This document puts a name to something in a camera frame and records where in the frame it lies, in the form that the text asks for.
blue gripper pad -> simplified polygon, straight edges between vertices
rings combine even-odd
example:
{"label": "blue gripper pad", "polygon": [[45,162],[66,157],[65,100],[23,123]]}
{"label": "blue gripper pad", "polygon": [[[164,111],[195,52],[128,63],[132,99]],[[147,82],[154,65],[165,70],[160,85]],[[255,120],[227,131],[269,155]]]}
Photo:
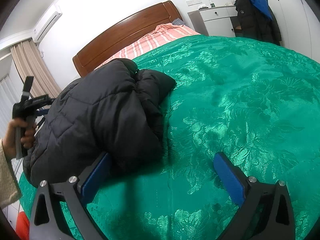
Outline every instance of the blue gripper pad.
{"label": "blue gripper pad", "polygon": [[214,156],[213,166],[231,200],[241,206],[246,194],[246,175],[239,167],[234,166],[222,152],[218,152]]}
{"label": "blue gripper pad", "polygon": [[111,156],[106,153],[102,159],[96,164],[95,168],[91,171],[86,181],[81,186],[81,203],[91,203],[97,194],[100,185],[110,174]]}

air conditioner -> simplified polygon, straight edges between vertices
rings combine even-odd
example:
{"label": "air conditioner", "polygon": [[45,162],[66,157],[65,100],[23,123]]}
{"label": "air conditioner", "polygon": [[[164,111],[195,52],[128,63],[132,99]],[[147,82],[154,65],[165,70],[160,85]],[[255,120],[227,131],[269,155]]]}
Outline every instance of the air conditioner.
{"label": "air conditioner", "polygon": [[61,15],[60,8],[55,5],[50,6],[33,28],[33,41],[40,42]]}

light switch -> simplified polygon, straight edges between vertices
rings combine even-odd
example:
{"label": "light switch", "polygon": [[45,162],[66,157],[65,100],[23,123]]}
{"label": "light switch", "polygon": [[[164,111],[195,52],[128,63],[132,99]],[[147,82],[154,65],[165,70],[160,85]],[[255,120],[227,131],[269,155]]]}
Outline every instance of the light switch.
{"label": "light switch", "polygon": [[186,1],[186,3],[188,6],[191,6],[191,5],[195,5],[198,3],[202,3],[202,1],[201,0],[189,0],[189,1]]}

hanging jacket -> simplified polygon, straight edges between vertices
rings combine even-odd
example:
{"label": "hanging jacket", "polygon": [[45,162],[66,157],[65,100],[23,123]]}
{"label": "hanging jacket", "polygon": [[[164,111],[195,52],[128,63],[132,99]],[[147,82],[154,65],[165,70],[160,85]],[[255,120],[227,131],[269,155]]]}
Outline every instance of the hanging jacket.
{"label": "hanging jacket", "polygon": [[114,59],[69,84],[53,102],[28,156],[27,180],[64,182],[78,176],[102,152],[113,170],[134,171],[162,157],[159,104],[175,86],[164,73]]}
{"label": "hanging jacket", "polygon": [[236,0],[235,2],[243,37],[280,45],[281,33],[276,18],[269,6],[268,13],[266,12],[268,1],[255,0],[254,4],[251,0]]}

nightstand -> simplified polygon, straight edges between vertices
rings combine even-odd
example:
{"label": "nightstand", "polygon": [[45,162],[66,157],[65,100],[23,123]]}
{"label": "nightstand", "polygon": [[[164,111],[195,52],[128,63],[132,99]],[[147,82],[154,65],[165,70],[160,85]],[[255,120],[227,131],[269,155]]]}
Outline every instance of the nightstand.
{"label": "nightstand", "polygon": [[235,6],[213,7],[188,12],[195,31],[206,36],[241,37]]}

